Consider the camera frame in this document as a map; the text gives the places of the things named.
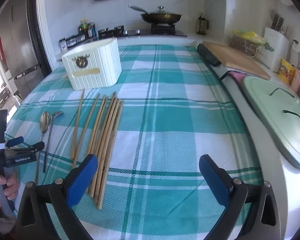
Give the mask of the steel ladle spoon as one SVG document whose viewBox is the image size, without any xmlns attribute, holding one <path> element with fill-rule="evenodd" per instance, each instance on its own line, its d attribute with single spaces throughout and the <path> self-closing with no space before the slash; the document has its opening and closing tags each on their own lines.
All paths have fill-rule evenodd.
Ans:
<svg viewBox="0 0 300 240">
<path fill-rule="evenodd" d="M 50 125 L 50 129 L 49 129 L 49 135 L 48 135 L 47 145 L 46 145 L 45 154 L 44 154 L 43 173 L 46 173 L 46 170 L 47 170 L 47 157 L 48 157 L 49 148 L 50 148 L 50 142 L 51 142 L 51 135 L 52 135 L 54 120 L 55 120 L 56 117 L 58 117 L 62 114 L 63 114 L 62 111 L 58 111 L 56 113 L 53 113 L 53 115 L 51 116 L 51 125 Z"/>
</svg>

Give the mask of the white knife block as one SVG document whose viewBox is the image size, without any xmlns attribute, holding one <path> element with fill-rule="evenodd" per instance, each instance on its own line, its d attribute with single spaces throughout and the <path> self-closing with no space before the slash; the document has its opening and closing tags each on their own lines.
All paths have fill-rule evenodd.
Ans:
<svg viewBox="0 0 300 240">
<path fill-rule="evenodd" d="M 284 18 L 274 13 L 271 26 L 264 31 L 266 43 L 258 55 L 258 59 L 275 73 L 279 72 L 281 60 L 285 60 L 288 54 L 289 40 L 281 33 L 283 23 Z"/>
</svg>

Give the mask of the black gas stove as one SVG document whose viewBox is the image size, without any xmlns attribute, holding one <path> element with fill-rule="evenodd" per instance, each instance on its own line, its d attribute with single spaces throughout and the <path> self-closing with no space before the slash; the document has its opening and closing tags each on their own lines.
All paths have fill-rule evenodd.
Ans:
<svg viewBox="0 0 300 240">
<path fill-rule="evenodd" d="M 130 36 L 149 36 L 149 35 L 167 35 L 167 36 L 179 36 L 186 37 L 187 35 L 182 31 L 175 28 L 175 25 L 166 24 L 151 24 L 149 29 L 135 29 L 126 30 L 123 25 L 114 27 L 114 29 L 102 29 L 98 31 L 98 39 L 102 40 L 105 38 L 112 37 L 130 37 Z"/>
</svg>

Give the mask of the yellow snack packet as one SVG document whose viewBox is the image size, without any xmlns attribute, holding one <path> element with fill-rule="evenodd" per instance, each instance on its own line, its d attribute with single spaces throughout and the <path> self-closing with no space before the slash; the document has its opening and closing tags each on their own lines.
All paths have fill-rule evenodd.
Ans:
<svg viewBox="0 0 300 240">
<path fill-rule="evenodd" d="M 279 67 L 279 79 L 290 85 L 295 74 L 295 67 L 293 67 L 289 62 L 282 59 Z"/>
</svg>

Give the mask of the green sink cover lid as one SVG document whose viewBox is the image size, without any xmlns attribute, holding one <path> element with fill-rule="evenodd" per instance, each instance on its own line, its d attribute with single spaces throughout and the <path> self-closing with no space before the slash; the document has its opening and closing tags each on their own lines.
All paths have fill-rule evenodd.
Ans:
<svg viewBox="0 0 300 240">
<path fill-rule="evenodd" d="M 300 100 L 288 89 L 259 77 L 243 79 L 243 91 L 277 148 L 300 169 Z"/>
</svg>

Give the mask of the sauce bottles group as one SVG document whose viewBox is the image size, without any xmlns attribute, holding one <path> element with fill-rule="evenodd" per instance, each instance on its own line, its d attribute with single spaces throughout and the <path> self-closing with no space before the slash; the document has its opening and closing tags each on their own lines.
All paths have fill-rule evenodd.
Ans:
<svg viewBox="0 0 300 240">
<path fill-rule="evenodd" d="M 84 34 L 85 38 L 96 37 L 96 29 L 94 22 L 89 22 L 86 18 L 81 19 L 78 32 Z"/>
</svg>

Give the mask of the pink cloth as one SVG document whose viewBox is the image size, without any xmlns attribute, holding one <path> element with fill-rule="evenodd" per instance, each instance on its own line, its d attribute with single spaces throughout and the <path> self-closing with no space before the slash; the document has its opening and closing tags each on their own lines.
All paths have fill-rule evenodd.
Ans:
<svg viewBox="0 0 300 240">
<path fill-rule="evenodd" d="M 248 74 L 237 72 L 237 71 L 228 71 L 220 77 L 220 80 L 224 80 L 226 77 L 232 78 L 238 86 L 242 87 L 243 80 L 248 76 Z"/>
</svg>

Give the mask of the cream ribbed utensil holder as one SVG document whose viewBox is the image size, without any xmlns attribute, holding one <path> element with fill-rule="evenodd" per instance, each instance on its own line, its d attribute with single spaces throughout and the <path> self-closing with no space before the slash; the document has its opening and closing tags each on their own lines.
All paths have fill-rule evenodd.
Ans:
<svg viewBox="0 0 300 240">
<path fill-rule="evenodd" d="M 62 62 L 74 90 L 113 86 L 122 72 L 115 37 L 77 46 L 62 56 Z"/>
</svg>

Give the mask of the steel refrigerator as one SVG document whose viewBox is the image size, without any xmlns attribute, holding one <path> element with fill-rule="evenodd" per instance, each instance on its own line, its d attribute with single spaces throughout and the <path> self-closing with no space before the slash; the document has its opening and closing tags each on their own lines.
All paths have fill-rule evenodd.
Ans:
<svg viewBox="0 0 300 240">
<path fill-rule="evenodd" d="M 37 16 L 37 0 L 6 0 L 0 11 L 0 56 L 25 99 L 51 73 Z"/>
</svg>

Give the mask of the black wok with lid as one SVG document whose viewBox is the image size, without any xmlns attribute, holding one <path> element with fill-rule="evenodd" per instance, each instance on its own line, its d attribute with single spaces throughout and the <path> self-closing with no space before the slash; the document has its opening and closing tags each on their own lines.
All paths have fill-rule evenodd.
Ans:
<svg viewBox="0 0 300 240">
<path fill-rule="evenodd" d="M 145 9 L 135 5 L 128 5 L 132 10 L 141 12 L 141 18 L 150 24 L 174 25 L 181 20 L 182 15 L 166 12 L 163 6 L 159 6 L 156 12 L 147 12 Z"/>
</svg>

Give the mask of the wooden cutting board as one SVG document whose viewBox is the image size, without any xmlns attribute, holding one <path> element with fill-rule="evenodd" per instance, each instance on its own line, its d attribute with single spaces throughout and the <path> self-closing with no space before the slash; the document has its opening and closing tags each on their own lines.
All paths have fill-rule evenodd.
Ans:
<svg viewBox="0 0 300 240">
<path fill-rule="evenodd" d="M 270 75 L 245 53 L 222 44 L 202 42 L 225 67 L 270 80 Z"/>
</svg>

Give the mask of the black rolled mat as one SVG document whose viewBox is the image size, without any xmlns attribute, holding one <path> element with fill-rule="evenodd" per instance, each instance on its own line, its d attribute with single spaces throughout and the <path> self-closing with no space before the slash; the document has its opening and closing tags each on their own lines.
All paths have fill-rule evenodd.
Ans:
<svg viewBox="0 0 300 240">
<path fill-rule="evenodd" d="M 217 59 L 217 57 L 215 57 L 215 55 L 213 55 L 213 53 L 211 53 L 211 51 L 209 51 L 202 43 L 197 46 L 197 51 L 203 60 L 211 66 L 218 67 L 221 65 L 219 59 Z"/>
</svg>

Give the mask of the dark glass jar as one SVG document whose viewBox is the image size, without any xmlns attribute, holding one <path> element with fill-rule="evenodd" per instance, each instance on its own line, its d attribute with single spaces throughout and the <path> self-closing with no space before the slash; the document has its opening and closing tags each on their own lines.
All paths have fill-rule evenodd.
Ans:
<svg viewBox="0 0 300 240">
<path fill-rule="evenodd" d="M 200 35 L 205 35 L 207 30 L 209 29 L 209 21 L 203 17 L 201 14 L 197 20 L 197 29 L 196 33 Z"/>
</svg>

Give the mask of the teal plaid tablecloth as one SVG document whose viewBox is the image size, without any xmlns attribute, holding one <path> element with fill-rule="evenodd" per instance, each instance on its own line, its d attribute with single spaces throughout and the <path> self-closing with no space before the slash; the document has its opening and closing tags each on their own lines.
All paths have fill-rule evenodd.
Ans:
<svg viewBox="0 0 300 240">
<path fill-rule="evenodd" d="M 119 54 L 116 85 L 85 91 L 77 131 L 79 142 L 99 94 L 79 154 L 83 160 L 103 96 L 116 92 L 123 100 L 103 206 L 98 209 L 85 195 L 74 211 L 94 239 L 203 239 L 223 208 L 200 173 L 202 155 L 245 183 L 263 180 L 246 125 L 195 48 L 121 46 Z M 30 146 L 40 138 L 41 114 L 63 112 L 55 119 L 41 184 L 72 168 L 81 94 L 59 68 L 27 96 L 7 125 L 7 139 L 21 136 Z"/>
</svg>

